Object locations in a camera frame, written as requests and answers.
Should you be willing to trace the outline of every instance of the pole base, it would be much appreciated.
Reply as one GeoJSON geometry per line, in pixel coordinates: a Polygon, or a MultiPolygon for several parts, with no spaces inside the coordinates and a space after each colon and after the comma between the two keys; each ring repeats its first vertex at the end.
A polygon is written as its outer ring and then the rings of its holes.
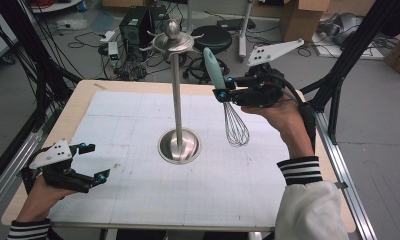
{"type": "Polygon", "coordinates": [[[159,139],[160,156],[172,164],[186,164],[200,154],[201,142],[198,135],[190,129],[182,129],[182,141],[178,149],[176,129],[163,134],[159,139]]]}

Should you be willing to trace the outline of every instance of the person's arm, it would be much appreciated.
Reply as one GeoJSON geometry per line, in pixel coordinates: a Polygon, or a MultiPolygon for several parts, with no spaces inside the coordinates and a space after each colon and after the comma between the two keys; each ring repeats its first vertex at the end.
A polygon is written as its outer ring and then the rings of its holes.
{"type": "Polygon", "coordinates": [[[50,208],[72,193],[74,191],[48,186],[44,177],[38,176],[22,210],[12,222],[7,239],[46,239],[50,208]]]}
{"type": "Polygon", "coordinates": [[[332,182],[322,181],[297,105],[287,96],[269,108],[242,107],[263,116],[280,132],[290,160],[278,163],[287,183],[275,223],[275,240],[345,240],[340,194],[332,182]]]}

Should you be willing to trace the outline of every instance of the gray floor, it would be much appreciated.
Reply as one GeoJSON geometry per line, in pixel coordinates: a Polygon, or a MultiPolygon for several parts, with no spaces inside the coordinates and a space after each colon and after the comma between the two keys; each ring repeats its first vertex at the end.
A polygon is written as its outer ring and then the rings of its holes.
{"type": "MultiPolygon", "coordinates": [[[[51,23],[57,18],[71,18],[76,15],[88,20],[89,28],[75,32],[55,34],[54,39],[75,67],[86,78],[104,77],[101,74],[100,56],[96,48],[85,46],[71,49],[67,45],[73,37],[91,30],[102,33],[116,28],[122,13],[106,12],[94,1],[92,8],[85,13],[67,9],[55,14],[48,14],[51,23]]],[[[197,14],[195,24],[215,24],[217,17],[204,18],[197,14]]],[[[257,31],[275,26],[270,20],[254,19],[257,31]]],[[[277,31],[256,34],[278,40],[277,31]]],[[[86,43],[98,44],[93,36],[81,38],[86,43]]],[[[248,43],[251,51],[253,43],[248,43]]],[[[318,57],[311,50],[310,57],[303,57],[297,51],[290,52],[273,61],[274,68],[282,71],[296,88],[302,88],[325,76],[336,59],[318,57]]],[[[238,41],[227,52],[218,54],[231,69],[231,76],[241,76],[248,67],[237,59],[238,41]]],[[[161,63],[153,72],[168,68],[161,63]]],[[[151,82],[170,82],[170,70],[149,74],[145,80],[151,82]]],[[[183,83],[196,84],[189,78],[183,83]]],[[[13,139],[23,123],[35,109],[34,96],[19,64],[0,64],[0,156],[13,139]]],[[[338,118],[337,140],[344,159],[350,170],[362,203],[378,239],[400,240],[400,75],[381,61],[360,60],[348,75],[342,89],[341,105],[338,118]]],[[[14,189],[0,205],[0,218],[7,207],[14,189]]],[[[0,223],[0,239],[7,235],[8,227],[0,223]]],[[[92,229],[58,229],[65,239],[97,239],[99,231],[92,229]]]]}

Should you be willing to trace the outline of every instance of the whisk handle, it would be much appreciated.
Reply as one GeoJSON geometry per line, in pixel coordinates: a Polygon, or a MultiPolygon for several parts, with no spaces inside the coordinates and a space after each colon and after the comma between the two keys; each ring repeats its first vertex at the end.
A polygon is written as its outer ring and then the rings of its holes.
{"type": "Polygon", "coordinates": [[[224,76],[222,76],[221,68],[218,60],[209,48],[203,49],[203,57],[206,64],[207,73],[212,80],[216,89],[225,89],[224,76]]]}

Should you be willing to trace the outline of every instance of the sleeve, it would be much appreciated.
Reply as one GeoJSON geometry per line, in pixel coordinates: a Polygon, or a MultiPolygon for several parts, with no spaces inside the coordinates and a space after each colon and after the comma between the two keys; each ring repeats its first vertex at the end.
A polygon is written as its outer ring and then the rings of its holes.
{"type": "Polygon", "coordinates": [[[17,222],[13,221],[7,240],[31,239],[44,240],[47,237],[50,219],[39,222],[17,222]]]}
{"type": "Polygon", "coordinates": [[[278,163],[287,183],[275,223],[275,240],[348,240],[340,194],[323,181],[318,157],[278,163]]]}

